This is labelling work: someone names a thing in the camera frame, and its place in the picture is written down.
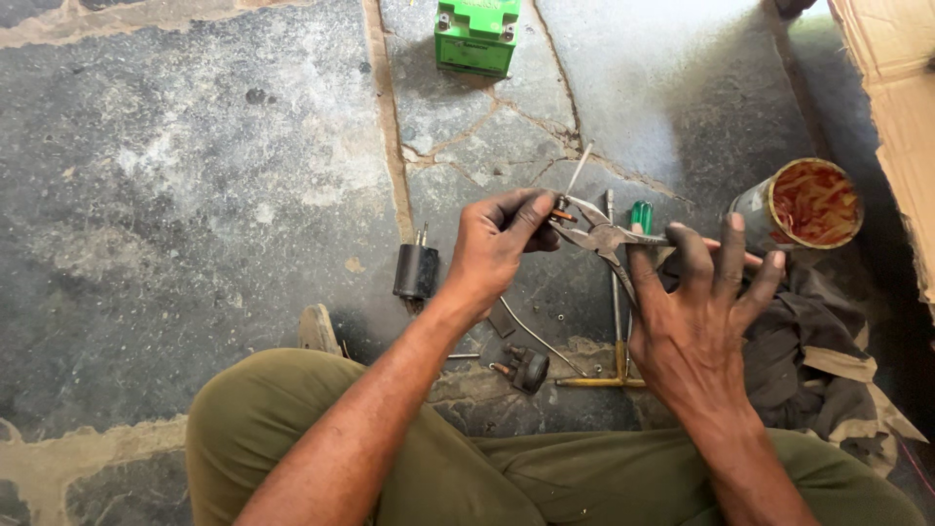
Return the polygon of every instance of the pliers handle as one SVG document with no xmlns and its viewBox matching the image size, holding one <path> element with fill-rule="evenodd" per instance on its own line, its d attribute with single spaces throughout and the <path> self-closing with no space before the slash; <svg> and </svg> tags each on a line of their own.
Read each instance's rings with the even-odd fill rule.
<svg viewBox="0 0 935 526">
<path fill-rule="evenodd" d="M 596 252 L 613 269 L 613 273 L 620 279 L 624 286 L 626 294 L 630 297 L 630 304 L 637 306 L 637 295 L 630 283 L 630 278 L 626 270 L 620 265 L 620 259 L 617 258 L 616 250 L 622 243 L 636 243 L 654 246 L 674 246 L 674 243 L 665 236 L 649 236 L 631 232 L 621 226 L 615 226 L 613 222 L 593 204 L 578 199 L 576 197 L 562 197 L 568 204 L 575 205 L 581 211 L 582 217 L 590 224 L 586 232 L 577 228 L 566 228 L 559 221 L 549 220 L 549 225 L 566 241 L 571 244 L 582 247 L 583 249 Z"/>
</svg>

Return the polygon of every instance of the stone floor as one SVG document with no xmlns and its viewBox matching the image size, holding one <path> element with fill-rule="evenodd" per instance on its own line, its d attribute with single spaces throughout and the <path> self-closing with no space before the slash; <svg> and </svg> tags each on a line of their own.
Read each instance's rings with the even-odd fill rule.
<svg viewBox="0 0 935 526">
<path fill-rule="evenodd" d="M 372 362 L 411 318 L 399 243 L 429 222 L 443 275 L 464 204 L 564 187 L 589 140 L 578 197 L 709 235 L 814 153 L 755 0 L 575 8 L 524 0 L 493 81 L 435 69 L 430 0 L 0 7 L 0 523 L 190 523 L 185 413 L 213 374 L 294 345 L 314 302 Z M 526 256 L 506 299 L 606 375 L 610 279 L 566 247 Z M 502 346 L 480 324 L 458 350 L 482 359 L 432 391 L 465 433 L 672 425 L 640 391 L 521 395 L 486 367 Z"/>
</svg>

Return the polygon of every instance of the cardboard box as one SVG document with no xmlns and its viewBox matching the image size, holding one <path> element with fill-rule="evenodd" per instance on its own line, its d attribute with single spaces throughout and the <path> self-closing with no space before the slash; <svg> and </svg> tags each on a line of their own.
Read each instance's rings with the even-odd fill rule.
<svg viewBox="0 0 935 526">
<path fill-rule="evenodd" d="M 828 0 L 864 75 L 877 157 L 915 250 L 935 317 L 935 0 Z"/>
</svg>

